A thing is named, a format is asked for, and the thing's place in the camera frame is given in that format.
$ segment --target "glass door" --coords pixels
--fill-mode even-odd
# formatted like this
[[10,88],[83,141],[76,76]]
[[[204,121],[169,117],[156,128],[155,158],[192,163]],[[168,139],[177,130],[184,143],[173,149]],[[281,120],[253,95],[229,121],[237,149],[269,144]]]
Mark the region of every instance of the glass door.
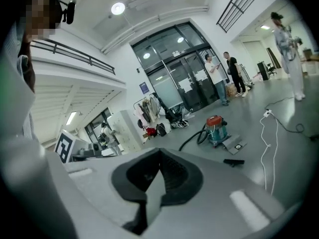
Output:
[[194,81],[197,82],[200,90],[202,91],[204,97],[208,104],[211,104],[217,100],[217,92],[211,81],[211,78],[207,71],[205,70],[200,58],[196,53],[187,55],[184,57],[188,69],[190,70]]
[[167,64],[178,92],[184,101],[185,108],[189,111],[197,111],[207,105],[207,100],[199,89],[197,81],[189,72],[188,65],[184,58]]

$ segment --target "red lid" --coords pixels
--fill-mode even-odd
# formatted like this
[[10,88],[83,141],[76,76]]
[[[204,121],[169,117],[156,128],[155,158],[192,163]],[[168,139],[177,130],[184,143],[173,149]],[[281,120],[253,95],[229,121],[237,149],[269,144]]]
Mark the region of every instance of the red lid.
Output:
[[214,125],[218,125],[220,124],[222,121],[222,117],[221,116],[213,116],[207,119],[206,124],[208,126],[214,126]]

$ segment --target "man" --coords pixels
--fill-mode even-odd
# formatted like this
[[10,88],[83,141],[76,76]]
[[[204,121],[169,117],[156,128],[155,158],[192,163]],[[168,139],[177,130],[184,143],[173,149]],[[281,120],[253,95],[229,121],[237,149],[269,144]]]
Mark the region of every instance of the man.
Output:
[[107,145],[107,147],[111,149],[116,156],[122,155],[119,145],[115,141],[114,134],[116,132],[114,130],[110,130],[109,127],[107,127],[107,122],[105,121],[101,124],[101,127],[102,127],[101,133],[105,134],[106,136],[105,144]]
[[211,56],[209,56],[208,54],[205,55],[205,59],[207,61],[205,64],[205,68],[206,68],[207,72],[209,73],[209,76],[211,77],[211,80],[217,89],[221,103],[224,106],[228,106],[229,101],[227,100],[225,83],[224,83],[223,78],[221,77],[221,75],[218,71],[220,63],[218,65],[214,65],[212,63]]
[[231,77],[233,78],[234,84],[237,89],[236,97],[240,96],[241,94],[243,94],[243,97],[247,96],[245,83],[243,81],[243,78],[241,77],[240,68],[237,64],[236,58],[229,56],[229,53],[227,51],[224,52],[224,58],[227,59],[229,72],[231,74]]

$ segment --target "white cable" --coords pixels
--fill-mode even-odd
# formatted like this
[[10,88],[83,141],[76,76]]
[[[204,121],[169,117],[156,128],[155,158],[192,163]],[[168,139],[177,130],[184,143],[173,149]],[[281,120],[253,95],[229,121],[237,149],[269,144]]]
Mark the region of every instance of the white cable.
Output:
[[266,149],[265,149],[264,153],[262,154],[262,156],[261,156],[261,158],[260,158],[260,162],[261,162],[261,164],[262,164],[262,166],[263,166],[263,169],[264,169],[265,190],[267,190],[266,168],[265,168],[265,165],[264,165],[264,163],[263,163],[263,157],[264,157],[264,155],[265,155],[267,149],[270,147],[270,144],[267,144],[266,141],[265,141],[264,138],[263,138],[263,133],[264,133],[265,125],[262,124],[261,121],[262,121],[264,118],[265,118],[265,117],[262,117],[262,119],[259,121],[259,123],[260,123],[261,125],[263,125],[263,130],[261,131],[261,139],[264,141],[264,143],[265,143],[265,145],[266,145]]
[[276,129],[276,143],[277,143],[277,146],[276,146],[276,150],[275,150],[275,154],[274,154],[274,158],[273,158],[273,166],[274,166],[274,181],[273,181],[273,187],[271,189],[271,195],[273,195],[273,191],[274,191],[274,187],[275,187],[275,180],[276,180],[276,173],[275,173],[275,157],[276,157],[276,154],[277,154],[277,149],[278,149],[278,120],[277,118],[275,117],[275,115],[273,113],[270,113],[272,116],[274,116],[275,120],[276,120],[276,123],[277,123],[277,129]]

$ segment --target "railing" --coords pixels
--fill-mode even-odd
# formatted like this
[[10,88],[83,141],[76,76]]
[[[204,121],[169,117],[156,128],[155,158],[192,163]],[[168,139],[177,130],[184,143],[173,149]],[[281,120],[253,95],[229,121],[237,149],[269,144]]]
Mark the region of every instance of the railing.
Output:
[[217,25],[227,33],[254,0],[230,0]]
[[85,63],[88,63],[91,66],[96,66],[96,67],[99,67],[99,68],[106,70],[110,73],[115,74],[113,66],[110,66],[107,63],[104,63],[103,61],[98,60],[98,59],[96,59],[96,58],[94,58],[94,57],[92,57],[92,56],[90,56],[82,51],[71,48],[71,47],[64,45],[62,43],[52,41],[50,39],[32,41],[31,47],[52,51],[53,54],[55,54],[55,53],[62,54],[62,55],[65,55],[67,57],[71,57],[71,58],[83,61]]

